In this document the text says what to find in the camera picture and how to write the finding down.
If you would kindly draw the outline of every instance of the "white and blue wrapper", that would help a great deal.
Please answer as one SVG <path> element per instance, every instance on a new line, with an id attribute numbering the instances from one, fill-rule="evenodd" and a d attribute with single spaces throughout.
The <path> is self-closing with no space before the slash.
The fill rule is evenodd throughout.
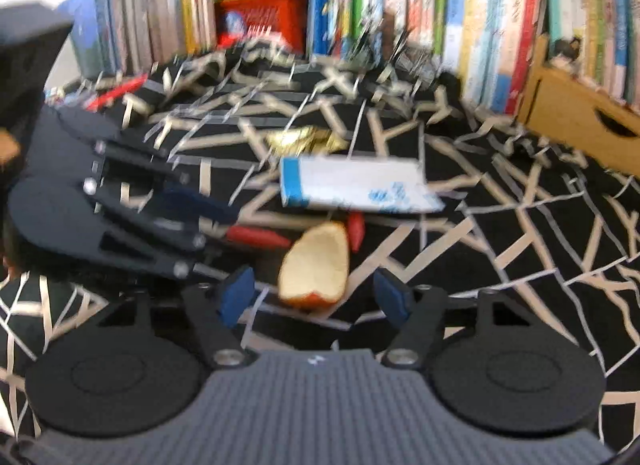
<path id="1" fill-rule="evenodd" d="M 420 164 L 402 158 L 283 158 L 280 193 L 284 206 L 398 214 L 444 208 L 426 185 Z"/>

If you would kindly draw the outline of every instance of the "drawer handle cutout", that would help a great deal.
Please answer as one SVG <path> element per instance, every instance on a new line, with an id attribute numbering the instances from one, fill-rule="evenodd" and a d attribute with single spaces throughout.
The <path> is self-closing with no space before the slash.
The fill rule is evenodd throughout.
<path id="1" fill-rule="evenodd" d="M 636 133 L 620 124 L 620 122 L 616 122 L 615 119 L 611 118 L 611 116 L 609 116 L 606 112 L 596 109 L 596 116 L 600 123 L 604 125 L 604 127 L 609 132 L 612 132 L 613 134 L 616 134 L 618 136 L 624 136 L 625 138 L 638 137 Z"/>

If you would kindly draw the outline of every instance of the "gray ridged plate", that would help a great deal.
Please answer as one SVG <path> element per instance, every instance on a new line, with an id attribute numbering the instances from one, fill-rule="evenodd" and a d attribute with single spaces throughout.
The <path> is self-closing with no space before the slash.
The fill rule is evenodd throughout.
<path id="1" fill-rule="evenodd" d="M 480 431 L 418 373 L 383 368 L 369 350 L 263 353 L 213 374 L 152 431 L 110 440 L 45 431 L 24 454 L 37 465 L 595 465 L 612 456 L 588 431 L 525 441 Z"/>

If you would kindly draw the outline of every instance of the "metal bolt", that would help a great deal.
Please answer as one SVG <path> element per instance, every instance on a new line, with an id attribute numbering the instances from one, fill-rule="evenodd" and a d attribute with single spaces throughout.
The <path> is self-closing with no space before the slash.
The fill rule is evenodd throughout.
<path id="1" fill-rule="evenodd" d="M 419 356 L 414 350 L 398 348 L 388 352 L 386 358 L 396 366 L 411 366 L 418 361 Z"/>
<path id="2" fill-rule="evenodd" d="M 239 366 L 244 362 L 244 355 L 238 350 L 219 350 L 213 355 L 213 360 L 219 366 Z"/>
<path id="3" fill-rule="evenodd" d="M 174 275 L 178 279 L 184 279 L 185 277 L 187 277 L 187 275 L 189 275 L 189 265 L 187 265 L 187 263 L 185 263 L 184 261 L 178 261 L 174 265 Z"/>
<path id="4" fill-rule="evenodd" d="M 82 190 L 87 196 L 93 196 L 98 190 L 98 182 L 93 178 L 86 178 L 82 184 Z"/>
<path id="5" fill-rule="evenodd" d="M 193 246 L 196 247 L 197 249 L 203 249 L 204 245 L 207 244 L 207 238 L 204 236 L 204 234 L 196 234 L 193 237 Z"/>

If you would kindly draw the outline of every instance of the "red book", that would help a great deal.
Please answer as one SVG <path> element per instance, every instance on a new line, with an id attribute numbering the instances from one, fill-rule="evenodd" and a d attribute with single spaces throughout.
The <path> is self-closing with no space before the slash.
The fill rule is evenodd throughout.
<path id="1" fill-rule="evenodd" d="M 527 71 L 529 70 L 529 53 L 533 44 L 533 35 L 535 34 L 537 6 L 538 0 L 526 0 L 518 58 L 513 70 L 513 76 L 511 77 L 511 90 L 509 91 L 507 105 L 504 108 L 505 114 L 513 114 L 516 111 L 518 96 L 522 92 L 527 80 Z"/>

